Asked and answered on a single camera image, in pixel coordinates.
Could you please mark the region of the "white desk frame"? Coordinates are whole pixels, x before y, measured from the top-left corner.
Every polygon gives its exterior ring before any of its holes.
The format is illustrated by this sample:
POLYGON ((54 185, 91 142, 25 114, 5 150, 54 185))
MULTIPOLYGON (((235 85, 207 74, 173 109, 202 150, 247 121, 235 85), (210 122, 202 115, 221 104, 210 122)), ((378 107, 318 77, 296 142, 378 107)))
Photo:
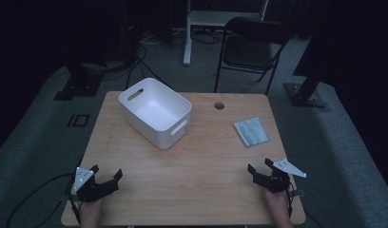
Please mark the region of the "white desk frame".
POLYGON ((209 11, 209 10, 193 10, 191 8, 191 0, 186 0, 186 35, 184 46, 183 65, 189 66, 191 63, 191 27, 206 26, 206 27, 224 27, 225 24, 234 17, 248 17, 252 19, 263 20, 265 18, 269 0, 262 0, 262 6, 259 12, 238 12, 238 11, 209 11))

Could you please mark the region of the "black folding chair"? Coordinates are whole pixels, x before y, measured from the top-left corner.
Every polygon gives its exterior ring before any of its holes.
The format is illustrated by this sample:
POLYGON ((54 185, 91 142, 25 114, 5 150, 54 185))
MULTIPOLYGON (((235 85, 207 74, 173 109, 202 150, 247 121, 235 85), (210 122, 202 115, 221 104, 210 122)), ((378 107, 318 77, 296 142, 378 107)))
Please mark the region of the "black folding chair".
POLYGON ((281 53, 291 38, 291 29, 284 23, 246 17, 230 19, 223 28, 214 92, 218 91, 222 69, 260 74, 259 82, 270 71, 264 92, 267 95, 281 53))

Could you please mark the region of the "light blue cloth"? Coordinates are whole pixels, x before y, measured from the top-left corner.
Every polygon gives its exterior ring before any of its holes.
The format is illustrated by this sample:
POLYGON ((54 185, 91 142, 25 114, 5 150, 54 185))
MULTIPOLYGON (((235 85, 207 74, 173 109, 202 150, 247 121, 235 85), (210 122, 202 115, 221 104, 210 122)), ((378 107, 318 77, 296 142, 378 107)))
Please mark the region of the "light blue cloth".
POLYGON ((264 130, 259 117, 235 122, 233 125, 246 147, 252 147, 270 141, 270 137, 264 130))

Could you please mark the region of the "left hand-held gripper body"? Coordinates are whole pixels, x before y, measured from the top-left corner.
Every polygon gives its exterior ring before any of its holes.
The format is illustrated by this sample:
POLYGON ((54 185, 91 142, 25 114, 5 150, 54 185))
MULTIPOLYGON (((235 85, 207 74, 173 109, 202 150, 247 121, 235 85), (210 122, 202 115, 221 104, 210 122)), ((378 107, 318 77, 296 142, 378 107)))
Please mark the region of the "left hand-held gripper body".
POLYGON ((111 195, 119 189, 111 186, 111 180, 104 183, 96 183, 95 175, 89 176, 89 170, 83 167, 77 167, 72 189, 76 192, 77 198, 83 202, 93 202, 111 195))

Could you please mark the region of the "black stand base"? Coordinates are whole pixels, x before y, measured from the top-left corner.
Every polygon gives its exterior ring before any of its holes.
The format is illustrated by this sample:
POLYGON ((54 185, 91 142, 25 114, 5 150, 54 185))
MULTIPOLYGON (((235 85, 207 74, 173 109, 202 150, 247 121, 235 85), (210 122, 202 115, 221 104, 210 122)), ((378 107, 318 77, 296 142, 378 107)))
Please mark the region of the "black stand base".
POLYGON ((326 103, 317 91, 321 79, 322 65, 318 62, 301 60, 294 70, 295 76, 304 76, 302 84, 285 83, 284 87, 293 106, 325 108, 326 103))
POLYGON ((69 78, 61 91, 54 96, 54 101, 71 101, 74 97, 95 97, 103 73, 89 72, 80 63, 67 63, 69 78))

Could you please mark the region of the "person's left hand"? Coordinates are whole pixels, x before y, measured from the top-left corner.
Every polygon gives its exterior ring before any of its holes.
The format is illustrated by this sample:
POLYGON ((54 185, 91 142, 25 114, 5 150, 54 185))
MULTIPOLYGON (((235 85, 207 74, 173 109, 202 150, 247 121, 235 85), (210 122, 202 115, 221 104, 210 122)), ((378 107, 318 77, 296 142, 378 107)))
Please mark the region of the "person's left hand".
POLYGON ((103 214, 104 199, 98 199, 93 202, 81 202, 79 205, 80 227, 81 228, 99 228, 101 216, 103 214))

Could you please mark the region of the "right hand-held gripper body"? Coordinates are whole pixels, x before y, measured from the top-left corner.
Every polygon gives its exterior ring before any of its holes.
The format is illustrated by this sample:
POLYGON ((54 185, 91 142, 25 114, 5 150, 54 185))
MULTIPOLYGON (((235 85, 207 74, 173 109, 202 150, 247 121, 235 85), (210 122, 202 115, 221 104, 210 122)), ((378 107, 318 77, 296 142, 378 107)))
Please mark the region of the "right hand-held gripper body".
POLYGON ((271 193, 286 191, 291 183, 289 175, 295 175, 301 178, 307 177, 306 173, 301 171, 288 159, 272 162, 274 163, 274 166, 279 169, 279 171, 273 173, 271 170, 271 174, 269 176, 260 173, 262 175, 262 179, 260 181, 253 181, 259 186, 266 188, 271 193))

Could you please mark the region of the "white plastic bin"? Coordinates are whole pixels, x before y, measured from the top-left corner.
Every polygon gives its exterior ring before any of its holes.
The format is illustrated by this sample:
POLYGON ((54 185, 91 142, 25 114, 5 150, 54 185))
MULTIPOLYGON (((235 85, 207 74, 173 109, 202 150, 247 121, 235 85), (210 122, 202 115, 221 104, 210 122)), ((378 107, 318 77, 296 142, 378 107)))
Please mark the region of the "white plastic bin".
POLYGON ((127 122, 160 149, 170 148, 189 130, 191 102, 156 79, 143 79, 118 100, 127 122))

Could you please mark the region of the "person's right hand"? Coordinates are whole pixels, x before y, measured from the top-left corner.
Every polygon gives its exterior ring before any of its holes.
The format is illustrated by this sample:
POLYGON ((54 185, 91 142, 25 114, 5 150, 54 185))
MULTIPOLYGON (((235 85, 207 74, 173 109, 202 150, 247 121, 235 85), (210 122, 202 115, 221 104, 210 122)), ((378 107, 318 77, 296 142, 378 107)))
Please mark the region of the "person's right hand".
POLYGON ((285 192, 271 193, 269 190, 262 189, 268 209, 278 228, 294 228, 289 217, 289 201, 285 192))

